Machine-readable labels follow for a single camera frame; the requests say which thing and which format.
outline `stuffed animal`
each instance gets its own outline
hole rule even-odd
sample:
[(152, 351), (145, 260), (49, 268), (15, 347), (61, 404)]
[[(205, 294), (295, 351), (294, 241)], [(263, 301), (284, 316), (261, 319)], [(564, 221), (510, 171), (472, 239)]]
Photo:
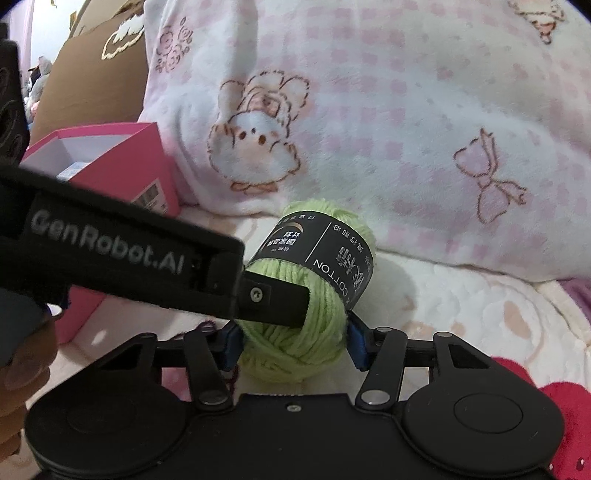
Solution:
[(43, 94), (43, 89), (49, 78), (53, 63), (45, 57), (39, 57), (39, 65), (31, 71), (28, 81), (28, 94), (24, 96), (27, 123), (31, 124), (37, 112), (37, 106)]
[[(494, 360), (536, 386), (521, 365), (504, 358)], [(554, 382), (539, 390), (556, 403), (564, 417), (564, 437), (549, 469), (558, 480), (591, 478), (591, 393), (571, 382)]]

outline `pink box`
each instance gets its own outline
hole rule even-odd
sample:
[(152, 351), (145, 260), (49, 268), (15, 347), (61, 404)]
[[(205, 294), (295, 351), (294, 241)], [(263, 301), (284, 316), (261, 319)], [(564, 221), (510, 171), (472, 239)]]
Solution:
[[(180, 213), (174, 161), (156, 124), (106, 124), (58, 130), (30, 147), (21, 167), (70, 181), (155, 212)], [(73, 286), (70, 307), (56, 322), (58, 341), (72, 340), (106, 295)]]

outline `white fleece blanket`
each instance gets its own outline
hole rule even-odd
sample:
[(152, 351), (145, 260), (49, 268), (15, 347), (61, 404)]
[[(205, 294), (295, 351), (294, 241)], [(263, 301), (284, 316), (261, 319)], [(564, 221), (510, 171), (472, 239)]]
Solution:
[(382, 249), (591, 276), (591, 25), (566, 0), (148, 0), (142, 121), (184, 199), (327, 197)]

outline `black yarn label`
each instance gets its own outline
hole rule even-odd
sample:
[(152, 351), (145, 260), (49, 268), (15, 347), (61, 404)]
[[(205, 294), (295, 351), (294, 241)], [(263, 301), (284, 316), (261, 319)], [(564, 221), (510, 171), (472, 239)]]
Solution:
[(344, 222), (319, 212), (283, 217), (261, 245), (251, 264), (276, 258), (300, 265), (326, 280), (351, 310), (374, 272), (368, 244)]

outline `hand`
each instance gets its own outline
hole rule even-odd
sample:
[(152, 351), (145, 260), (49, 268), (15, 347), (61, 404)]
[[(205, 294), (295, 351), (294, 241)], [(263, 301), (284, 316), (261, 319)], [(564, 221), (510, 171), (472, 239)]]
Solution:
[(20, 451), (25, 402), (48, 382), (56, 355), (55, 325), (48, 317), (17, 349), (10, 366), (0, 368), (0, 462)]

